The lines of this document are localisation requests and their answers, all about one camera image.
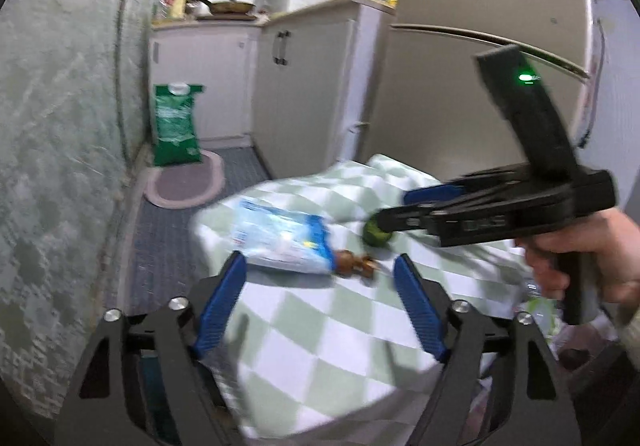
human hand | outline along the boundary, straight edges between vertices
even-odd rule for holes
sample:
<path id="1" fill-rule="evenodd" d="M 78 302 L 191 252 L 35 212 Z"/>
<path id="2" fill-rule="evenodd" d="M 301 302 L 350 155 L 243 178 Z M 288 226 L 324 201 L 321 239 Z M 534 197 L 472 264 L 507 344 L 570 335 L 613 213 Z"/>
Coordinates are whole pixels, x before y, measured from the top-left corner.
<path id="1" fill-rule="evenodd" d="M 604 301 L 635 312 L 640 305 L 640 228 L 616 208 L 578 220 L 562 230 L 517 239 L 544 296 L 562 299 L 569 276 L 552 268 L 548 253 L 594 253 L 602 272 Z"/>

plastic bag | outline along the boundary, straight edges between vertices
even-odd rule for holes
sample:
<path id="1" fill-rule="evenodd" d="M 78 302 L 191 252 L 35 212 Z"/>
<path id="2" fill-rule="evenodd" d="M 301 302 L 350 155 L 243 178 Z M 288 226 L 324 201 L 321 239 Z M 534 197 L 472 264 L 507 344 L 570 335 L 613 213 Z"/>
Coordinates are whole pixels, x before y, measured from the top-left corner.
<path id="1" fill-rule="evenodd" d="M 242 199 L 232 231 L 234 249 L 249 264 L 299 273 L 331 273 L 334 254 L 322 217 Z"/>
<path id="2" fill-rule="evenodd" d="M 193 96 L 202 85 L 156 85 L 156 166 L 200 162 L 200 147 L 193 129 Z"/>

gray floor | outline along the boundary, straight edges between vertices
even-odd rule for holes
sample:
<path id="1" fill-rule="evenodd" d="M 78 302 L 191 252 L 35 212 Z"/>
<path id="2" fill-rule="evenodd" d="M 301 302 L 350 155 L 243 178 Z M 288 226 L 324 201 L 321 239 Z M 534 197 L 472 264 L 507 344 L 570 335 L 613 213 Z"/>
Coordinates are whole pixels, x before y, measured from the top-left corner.
<path id="1" fill-rule="evenodd" d="M 216 150 L 225 162 L 224 190 L 215 203 L 245 188 L 267 181 L 253 149 Z M 184 295 L 194 279 L 195 262 L 189 238 L 193 214 L 207 205 L 167 210 L 142 201 L 130 274 L 130 314 L 157 309 L 174 296 Z"/>

beige refrigerator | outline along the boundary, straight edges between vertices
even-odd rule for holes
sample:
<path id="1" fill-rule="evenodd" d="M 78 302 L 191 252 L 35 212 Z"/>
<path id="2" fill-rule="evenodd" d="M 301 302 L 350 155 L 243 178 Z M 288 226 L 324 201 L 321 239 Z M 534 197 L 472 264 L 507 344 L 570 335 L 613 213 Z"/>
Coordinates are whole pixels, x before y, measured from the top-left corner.
<path id="1" fill-rule="evenodd" d="M 359 158 L 384 153 L 441 180 L 523 161 L 474 55 L 516 43 L 572 137 L 593 93 L 593 0 L 399 0 Z"/>

checkered tablecloth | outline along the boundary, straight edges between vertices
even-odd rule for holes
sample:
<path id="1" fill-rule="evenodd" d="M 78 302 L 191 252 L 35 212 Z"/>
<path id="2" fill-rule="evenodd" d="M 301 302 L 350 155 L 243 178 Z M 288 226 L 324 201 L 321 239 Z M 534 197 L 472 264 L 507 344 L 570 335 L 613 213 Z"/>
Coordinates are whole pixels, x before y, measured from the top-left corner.
<path id="1" fill-rule="evenodd" d="M 329 275 L 264 273 L 250 267 L 210 364 L 242 432 L 262 445 L 404 445 L 424 410 L 440 365 L 420 349 L 390 276 L 407 253 L 426 279 L 480 311 L 511 317 L 528 272 L 507 243 L 441 249 L 424 232 L 365 249 L 364 220 L 401 203 L 405 191 L 438 184 L 388 157 L 345 162 L 325 173 L 259 184 L 199 212 L 192 234 L 203 272 L 216 275 L 242 197 L 319 214 L 333 249 L 370 252 L 373 282 Z"/>

